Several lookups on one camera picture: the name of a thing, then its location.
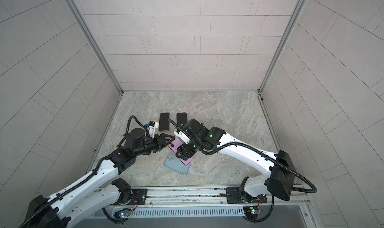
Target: smartphone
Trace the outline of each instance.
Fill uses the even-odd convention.
[[[169,130],[169,113],[161,113],[159,119],[159,131]]]
[[[185,125],[187,122],[187,114],[185,112],[176,114],[176,123],[178,125]]]

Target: gray marbled surface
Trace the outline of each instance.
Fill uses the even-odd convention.
[[[96,161],[109,154],[122,139],[129,116],[135,115],[142,123],[159,121],[162,112],[186,112],[210,129],[219,127],[239,140],[257,148],[276,152],[275,144],[262,108],[254,91],[196,91],[196,92],[126,92],[118,106],[112,124],[103,141]],[[134,120],[130,130],[139,125]],[[170,124],[168,134],[174,127]],[[136,163],[119,177],[131,186],[160,185],[221,185],[240,184],[244,177],[260,173],[236,158],[221,153],[211,156],[195,154],[187,175],[177,173],[163,165],[172,151],[165,147],[161,152],[137,157]]]

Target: black smartphone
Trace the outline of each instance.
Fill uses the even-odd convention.
[[[169,130],[169,113],[161,113],[159,119],[159,131]]]
[[[178,125],[185,125],[187,122],[187,114],[185,112],[176,114],[176,123]]]

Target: pink phone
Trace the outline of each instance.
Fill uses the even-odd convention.
[[[183,144],[183,142],[178,138],[178,137],[175,137],[175,140],[174,141],[172,141],[172,143],[171,144],[169,144],[168,146],[169,146],[169,148],[173,151],[173,153],[175,153],[176,154],[176,152],[177,152],[177,148],[179,147],[179,146],[181,146]],[[181,160],[181,162],[183,163],[183,164],[185,164],[185,165],[188,165],[190,162],[191,162],[191,160],[193,160],[193,156],[191,157],[191,158],[189,158],[188,160],[183,160],[183,159],[180,159]]]

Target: tiled wall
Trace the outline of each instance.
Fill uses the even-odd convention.
[[[84,174],[118,97],[63,0],[0,0],[0,227]]]
[[[262,93],[323,227],[384,225],[384,0],[308,0]]]
[[[74,0],[131,90],[258,89],[297,0]]]

